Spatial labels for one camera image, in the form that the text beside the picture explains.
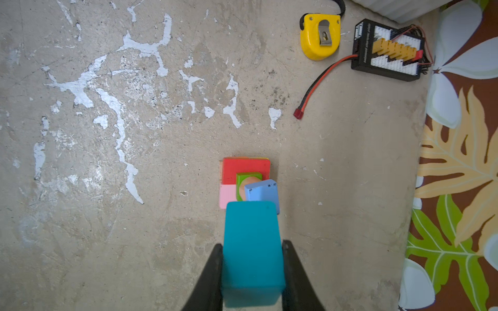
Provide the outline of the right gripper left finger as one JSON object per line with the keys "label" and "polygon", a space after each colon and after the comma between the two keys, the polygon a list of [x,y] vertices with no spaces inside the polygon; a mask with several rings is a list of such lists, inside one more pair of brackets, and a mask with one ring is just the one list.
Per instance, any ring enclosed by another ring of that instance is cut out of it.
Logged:
{"label": "right gripper left finger", "polygon": [[189,299],[182,308],[183,311],[220,311],[223,309],[222,269],[223,246],[216,244]]}

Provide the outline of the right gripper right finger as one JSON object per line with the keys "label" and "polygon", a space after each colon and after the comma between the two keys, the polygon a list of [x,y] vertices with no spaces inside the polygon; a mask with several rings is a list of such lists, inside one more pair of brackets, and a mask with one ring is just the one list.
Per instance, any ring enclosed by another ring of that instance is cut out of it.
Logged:
{"label": "right gripper right finger", "polygon": [[282,308],[284,311],[321,310],[325,311],[323,304],[316,295],[312,284],[299,256],[288,240],[282,242],[283,269],[286,287],[282,293]]}

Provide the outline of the teal wedge block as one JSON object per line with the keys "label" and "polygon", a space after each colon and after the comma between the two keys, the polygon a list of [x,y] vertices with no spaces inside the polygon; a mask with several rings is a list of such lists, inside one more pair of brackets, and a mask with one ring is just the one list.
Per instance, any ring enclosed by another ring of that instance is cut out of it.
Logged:
{"label": "teal wedge block", "polygon": [[275,204],[230,202],[226,208],[221,282],[225,306],[271,306],[285,287]]}

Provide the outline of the pink block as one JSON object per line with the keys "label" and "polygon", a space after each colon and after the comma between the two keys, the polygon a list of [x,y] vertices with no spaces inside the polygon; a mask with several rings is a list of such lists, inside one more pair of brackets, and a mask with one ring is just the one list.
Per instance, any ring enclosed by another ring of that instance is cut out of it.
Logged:
{"label": "pink block", "polygon": [[226,209],[230,202],[237,202],[236,184],[220,184],[219,187],[219,208]]}

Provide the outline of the blue block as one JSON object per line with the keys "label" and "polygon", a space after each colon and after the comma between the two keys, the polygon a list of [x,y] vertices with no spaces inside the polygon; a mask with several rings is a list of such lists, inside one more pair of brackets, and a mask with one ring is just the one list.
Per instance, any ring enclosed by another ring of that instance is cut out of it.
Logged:
{"label": "blue block", "polygon": [[280,214],[280,200],[278,196],[277,182],[271,179],[246,186],[246,201],[249,202],[272,202],[276,207],[276,213]]}

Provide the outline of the round natural wood block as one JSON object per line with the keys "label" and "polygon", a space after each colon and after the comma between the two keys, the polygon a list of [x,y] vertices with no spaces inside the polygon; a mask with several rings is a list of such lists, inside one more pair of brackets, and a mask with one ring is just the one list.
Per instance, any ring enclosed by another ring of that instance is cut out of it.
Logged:
{"label": "round natural wood block", "polygon": [[246,201],[246,186],[253,184],[253,183],[258,183],[260,182],[261,179],[258,178],[257,176],[249,176],[245,178],[239,185],[238,192],[239,192],[239,197],[240,201]]}

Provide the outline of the green block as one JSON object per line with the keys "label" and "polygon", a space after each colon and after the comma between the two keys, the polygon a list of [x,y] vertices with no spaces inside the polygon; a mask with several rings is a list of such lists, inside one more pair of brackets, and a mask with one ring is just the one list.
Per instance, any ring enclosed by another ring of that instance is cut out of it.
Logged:
{"label": "green block", "polygon": [[245,187],[263,180],[263,175],[259,172],[244,172],[236,174],[236,198],[237,201],[245,201]]}

